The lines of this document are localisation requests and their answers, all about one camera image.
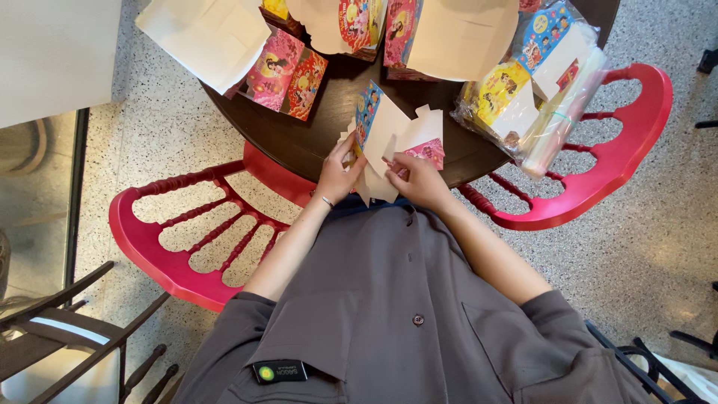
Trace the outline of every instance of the silver bracelet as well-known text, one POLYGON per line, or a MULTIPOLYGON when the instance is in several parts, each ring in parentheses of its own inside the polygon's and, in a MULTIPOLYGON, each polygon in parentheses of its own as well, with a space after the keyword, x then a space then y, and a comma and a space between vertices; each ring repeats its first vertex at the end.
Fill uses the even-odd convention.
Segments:
POLYGON ((328 203, 328 204, 329 204, 329 207, 330 207, 330 208, 334 208, 334 204, 333 204, 333 203, 331 203, 331 202, 329 202, 329 199, 327 199, 327 197, 326 197, 326 196, 323 196, 323 197, 322 197, 322 199, 324 200, 324 202, 326 202, 326 203, 328 203))

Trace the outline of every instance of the hand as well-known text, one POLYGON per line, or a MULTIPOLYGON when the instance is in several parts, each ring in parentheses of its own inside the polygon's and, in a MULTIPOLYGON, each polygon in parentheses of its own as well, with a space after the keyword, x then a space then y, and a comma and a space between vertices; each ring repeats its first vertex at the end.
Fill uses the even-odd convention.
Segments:
POLYGON ((366 157, 361 156, 349 171, 344 171, 344 167, 342 167, 342 158, 351 150, 355 133, 353 132, 343 143, 334 146, 334 149, 324 160, 317 191, 314 193, 316 197, 325 197, 329 202, 336 205, 346 198, 349 191, 354 187, 359 174, 364 170, 367 163, 366 157))
POLYGON ((386 177, 391 185, 412 203, 439 213, 456 202, 444 179, 430 161, 404 153, 394 153, 394 161, 409 169, 409 180, 402 180, 391 170, 386 172, 386 177))

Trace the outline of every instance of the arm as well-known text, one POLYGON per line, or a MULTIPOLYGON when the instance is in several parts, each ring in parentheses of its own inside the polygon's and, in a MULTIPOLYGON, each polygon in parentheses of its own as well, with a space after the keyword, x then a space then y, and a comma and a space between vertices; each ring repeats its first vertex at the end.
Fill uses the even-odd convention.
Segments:
POLYGON ((343 143, 337 144, 326 158, 312 200, 259 264, 244 286, 244 291, 279 300, 314 245, 322 222, 329 213, 330 206, 322 197, 331 203, 344 199, 367 163, 366 157, 362 156, 348 172, 342 167, 342 157, 351 149, 354 136, 352 134, 343 143))
POLYGON ((429 161, 403 153, 396 153, 394 160, 407 166, 409 181, 391 171, 386 172, 388 179, 411 202, 439 215, 476 275, 519 306, 551 290, 537 271, 454 198, 429 161))

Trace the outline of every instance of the gray shirt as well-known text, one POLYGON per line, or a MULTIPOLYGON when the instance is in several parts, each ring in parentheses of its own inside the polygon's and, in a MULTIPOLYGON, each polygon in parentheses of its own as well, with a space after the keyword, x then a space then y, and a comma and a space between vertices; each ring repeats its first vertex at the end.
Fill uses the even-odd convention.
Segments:
POLYGON ((430 211, 327 220, 275 303, 227 302, 173 403, 644 403, 559 291, 518 307, 430 211), (304 382, 251 364, 298 359, 304 382))

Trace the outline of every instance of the red chair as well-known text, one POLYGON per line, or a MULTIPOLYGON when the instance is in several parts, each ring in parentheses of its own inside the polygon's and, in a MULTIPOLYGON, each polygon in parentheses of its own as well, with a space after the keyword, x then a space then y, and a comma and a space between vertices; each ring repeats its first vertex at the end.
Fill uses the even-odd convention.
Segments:
POLYGON ((673 88, 671 80, 662 70, 642 63, 633 63, 627 68, 609 72, 603 84, 634 78, 642 85, 640 95, 634 102, 614 112, 584 114, 581 118, 582 121, 618 119, 623 123, 623 129, 616 138, 591 147, 570 143, 563 147, 563 150, 591 153, 596 157, 596 164, 582 174, 569 174, 564 177, 551 171, 546 173, 546 177, 561 181, 564 186, 561 195, 550 199, 530 198, 499 174, 489 174, 502 188, 528 203, 528 213, 514 215, 499 211, 471 185, 460 185, 459 192, 479 211, 507 229, 543 230, 577 218, 628 182, 666 125, 671 112, 673 88))
POLYGON ((188 300, 204 308, 209 308, 210 310, 221 311, 225 302, 235 293, 242 290, 241 286, 239 288, 232 288, 225 285, 222 281, 222 274, 230 267, 232 261, 247 247, 247 244, 252 240, 257 229, 262 225, 267 225, 274 229, 274 234, 261 257, 261 259, 264 259, 267 253, 274 247, 279 233, 289 228, 288 224, 277 221, 253 208, 232 189, 225 179, 225 177, 229 175, 245 170, 279 195, 302 207, 309 201, 309 192, 315 187, 314 183, 290 173, 264 156, 256 148, 252 147, 249 142, 245 142, 243 160, 205 168, 198 173, 190 173, 167 178, 166 180, 155 181, 140 188, 128 188, 115 196, 110 205, 110 229, 112 230, 112 235, 115 237, 117 245, 135 265, 140 267, 140 269, 173 296, 188 300), (167 193, 172 190, 194 185, 200 181, 213 181, 217 187, 224 190, 225 197, 187 211, 162 224, 157 222, 146 223, 136 218, 132 212, 132 204, 134 201, 144 196, 167 193), (240 212, 210 231, 209 234, 191 248, 172 252, 167 251, 159 243, 159 234, 162 233, 162 230, 183 221, 196 218, 228 202, 236 203, 241 208, 240 212), (225 230, 229 229, 234 222, 239 220, 240 217, 245 215, 254 217, 256 224, 242 237, 239 243, 237 243, 221 267, 209 273, 194 271, 190 267, 190 257, 192 254, 216 239, 225 230))

